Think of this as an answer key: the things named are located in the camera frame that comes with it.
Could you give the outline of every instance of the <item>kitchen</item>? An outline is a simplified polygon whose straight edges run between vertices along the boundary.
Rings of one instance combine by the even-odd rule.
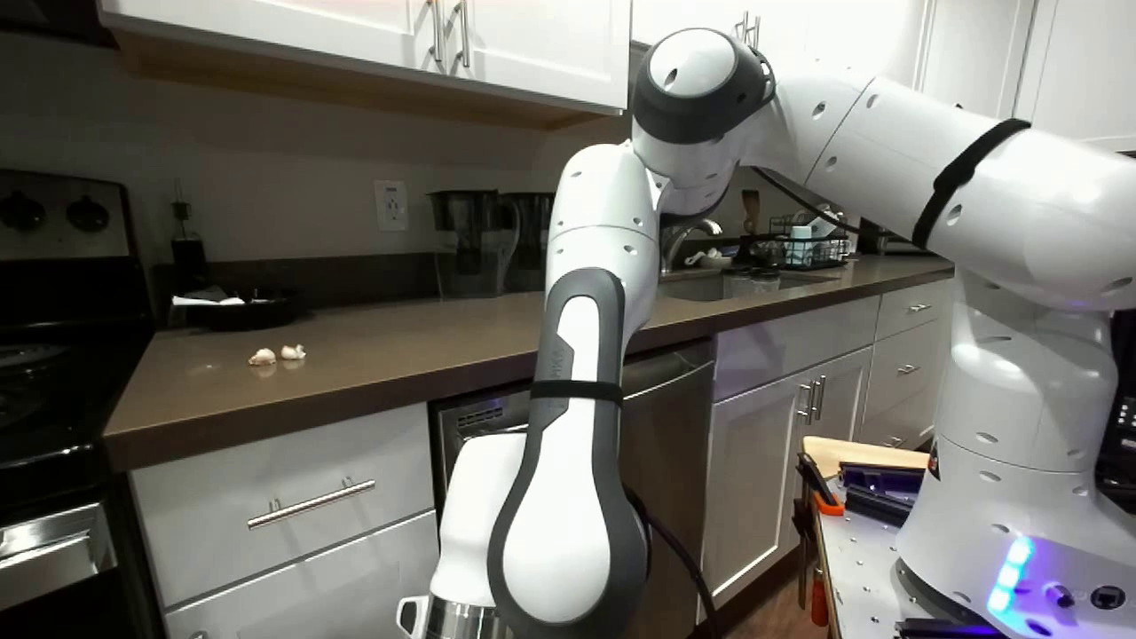
[[[609,8],[611,30],[592,28],[611,36],[619,45],[604,65],[622,65],[609,68],[604,86],[624,86],[624,65],[632,41],[651,41],[661,30],[684,23],[680,8],[669,3],[637,3],[637,15],[622,15],[615,3]],[[720,28],[758,28],[754,15],[761,15],[761,39],[771,41],[771,51],[787,53],[787,51],[822,51],[828,56],[835,53],[851,53],[851,60],[873,65],[903,81],[914,81],[941,99],[966,103],[974,110],[989,113],[1025,113],[1039,125],[1051,125],[1062,130],[1070,122],[1083,125],[1083,113],[1070,113],[1070,99],[1056,86],[1064,86],[1071,77],[1095,81],[1083,86],[1076,97],[1080,103],[1123,103],[1114,93],[1127,87],[1127,81],[1106,81],[1106,74],[1076,74],[1064,68],[1071,77],[1043,77],[1034,56],[1034,45],[1058,45],[1070,39],[1062,28],[1038,28],[1051,23],[1058,9],[1070,9],[1064,3],[999,3],[984,8],[980,3],[903,3],[906,9],[894,9],[899,3],[871,3],[863,0],[851,15],[849,8],[824,3],[817,15],[805,9],[787,9],[785,3],[748,3],[742,8],[726,8],[714,23]],[[881,45],[881,28],[894,22],[894,45]],[[92,51],[92,45],[75,45],[75,41],[53,41],[53,39],[30,39],[30,36],[4,36],[4,77],[8,87],[0,97],[0,165],[19,165],[19,169],[48,169],[48,174],[82,174],[82,176],[105,176],[105,181],[122,181],[129,185],[131,194],[131,211],[135,211],[135,237],[146,267],[166,264],[166,237],[174,230],[174,202],[191,202],[191,224],[205,237],[215,272],[226,272],[256,264],[256,272],[295,272],[295,269],[327,269],[337,281],[361,281],[351,290],[305,290],[305,293],[322,293],[331,305],[359,305],[359,301],[397,301],[406,290],[400,281],[415,281],[421,290],[430,290],[430,253],[435,253],[435,209],[430,209],[430,190],[444,188],[499,188],[499,190],[552,190],[566,158],[599,138],[622,138],[624,122],[619,110],[624,103],[622,93],[611,97],[592,97],[592,103],[567,103],[560,97],[552,97],[553,107],[525,107],[533,99],[533,86],[521,86],[525,74],[518,74],[516,93],[492,86],[484,97],[495,107],[516,107],[505,110],[505,122],[516,118],[548,118],[559,113],[559,129],[518,129],[518,125],[501,125],[501,113],[495,110],[475,110],[475,97],[463,99],[456,93],[426,93],[441,103],[457,103],[448,107],[444,113],[406,113],[406,110],[384,110],[373,107],[370,97],[320,97],[314,93],[286,93],[279,97],[275,87],[262,93],[234,93],[234,87],[218,87],[218,81],[205,86],[189,81],[197,72],[174,68],[170,74],[189,74],[182,81],[163,81],[163,68],[150,68],[146,56],[125,56],[116,51]],[[1095,113],[1096,129],[1064,129],[1064,133],[1108,146],[1108,148],[1134,148],[1127,138],[1134,130],[1127,113]],[[378,181],[400,181],[406,185],[406,230],[379,230],[378,224]],[[740,227],[742,220],[742,190],[746,188],[765,188],[765,209],[785,211],[792,202],[783,202],[773,188],[766,188],[761,176],[740,174],[733,185],[733,194],[726,197],[726,209],[714,216],[726,220],[726,227]],[[817,356],[804,356],[794,364],[783,368],[785,381],[787,371],[804,371],[817,362],[830,362],[849,351],[873,351],[873,343],[883,343],[888,338],[906,338],[908,326],[876,332],[876,317],[873,308],[894,299],[903,287],[923,290],[923,284],[946,281],[946,267],[908,267],[899,272],[883,269],[881,272],[849,272],[849,281],[858,278],[858,305],[849,318],[849,343],[830,343],[822,348]],[[800,305],[779,305],[771,308],[748,308],[746,301],[726,301],[726,305],[673,305],[680,317],[661,317],[658,330],[647,330],[639,339],[639,351],[658,351],[669,343],[683,343],[692,338],[708,332],[726,332],[742,330],[742,326],[765,326],[766,332],[783,338],[773,326],[785,317],[794,312],[817,312],[815,318],[794,318],[792,326],[815,326],[805,338],[785,338],[785,339],[815,339],[830,326],[830,317],[822,312],[822,305],[835,301],[851,301],[842,293],[845,281],[828,281],[815,287],[815,301]],[[166,460],[189,459],[189,453],[215,453],[215,449],[239,449],[239,442],[266,442],[275,435],[318,435],[320,422],[334,422],[327,428],[342,428],[344,446],[354,435],[366,439],[370,428],[389,432],[384,424],[366,424],[351,422],[361,415],[378,415],[378,422],[422,422],[426,420],[426,402],[448,402],[463,395],[479,395],[509,383],[521,383],[533,368],[533,343],[538,343],[538,305],[509,305],[516,293],[492,299],[486,305],[475,301],[456,301],[444,305],[441,317],[415,317],[408,308],[318,308],[314,318],[281,326],[275,332],[221,332],[221,338],[202,338],[202,332],[159,332],[155,343],[163,351],[150,351],[140,362],[140,375],[131,381],[116,415],[109,420],[108,432],[131,432],[140,435],[122,435],[109,442],[115,468],[122,472],[140,472],[146,468],[163,468]],[[463,326],[475,326],[486,317],[499,317],[501,324],[492,326],[499,332],[486,332],[473,343],[463,339]],[[923,312],[919,324],[914,326],[941,326],[939,312]],[[305,368],[279,368],[275,375],[256,375],[256,368],[247,364],[247,357],[258,348],[279,339],[300,339],[310,351]],[[740,362],[742,375],[736,391],[720,391],[720,396],[742,396],[746,391],[758,391],[771,381],[783,383],[783,371],[754,371],[746,362]],[[851,364],[849,381],[868,375],[871,357]],[[406,424],[408,446],[422,453],[430,442],[426,424],[415,432],[415,424]],[[322,439],[295,439],[286,442],[289,449],[305,446],[331,446]],[[327,487],[293,487],[295,499],[305,499],[314,493],[327,493]],[[234,558],[226,574],[197,574],[200,583],[185,583],[182,569],[170,564],[166,558],[152,558],[159,569],[159,590],[163,590],[163,614],[166,627],[182,627],[182,619],[191,619],[197,611],[209,614],[209,595],[230,594],[243,607],[243,595],[262,595],[253,587],[253,574],[286,574],[289,564],[300,558],[314,558],[318,551],[322,555],[327,545],[347,545],[354,540],[366,540],[366,532],[395,532],[397,520],[426,520],[430,512],[437,507],[435,490],[426,493],[408,493],[400,504],[400,514],[379,514],[366,518],[366,530],[359,532],[337,532],[334,540],[318,534],[310,545],[295,551],[286,542],[281,555],[266,558]],[[239,504],[239,512],[250,518],[256,514],[253,498],[250,504]],[[197,534],[200,530],[185,530],[189,545],[197,540],[218,540],[205,524],[205,534]],[[785,558],[785,540],[792,532],[783,530],[771,534],[771,530],[761,532],[761,540],[746,540],[748,559],[728,558],[726,569],[719,569],[719,583],[726,587],[720,595],[736,595],[733,590],[742,590],[758,583],[779,558]],[[200,545],[205,558],[226,558],[239,545]]]

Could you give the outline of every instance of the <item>oven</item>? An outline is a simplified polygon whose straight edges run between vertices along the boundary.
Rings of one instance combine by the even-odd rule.
[[[109,181],[0,169],[0,636],[159,636],[140,518],[101,446],[152,338]]]

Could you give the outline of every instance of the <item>backsplash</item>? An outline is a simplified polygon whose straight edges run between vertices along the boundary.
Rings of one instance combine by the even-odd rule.
[[[430,253],[430,190],[553,188],[566,158],[624,122],[525,130],[300,103],[125,72],[115,51],[0,36],[0,165],[125,181],[146,264],[166,264],[170,202],[191,202],[209,260]],[[406,181],[408,230],[378,227],[378,181]],[[742,169],[714,211],[742,220]],[[766,190],[766,211],[794,209]]]

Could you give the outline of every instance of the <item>robotic arm link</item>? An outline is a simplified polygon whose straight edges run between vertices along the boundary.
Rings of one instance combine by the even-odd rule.
[[[632,118],[628,142],[560,174],[528,432],[467,442],[415,630],[624,627],[651,542],[619,474],[619,383],[658,293],[658,224],[708,211],[740,165],[765,165],[958,267],[941,468],[903,559],[1007,636],[1128,636],[1136,602],[1096,594],[1136,590],[1136,524],[1096,498],[1095,460],[1114,391],[1108,312],[1136,305],[1136,162],[883,77],[773,74],[708,28],[647,53]],[[467,472],[467,459],[499,460]],[[1020,545],[1038,590],[1005,587]]]

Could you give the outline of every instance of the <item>kitchen counter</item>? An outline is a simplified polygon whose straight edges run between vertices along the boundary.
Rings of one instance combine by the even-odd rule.
[[[941,281],[941,260],[858,254],[830,281],[728,301],[658,299],[637,351]],[[115,468],[144,468],[247,439],[314,428],[411,402],[521,383],[538,364],[540,293],[322,308],[250,332],[159,330],[105,442]],[[253,368],[256,348],[305,343],[305,362]]]

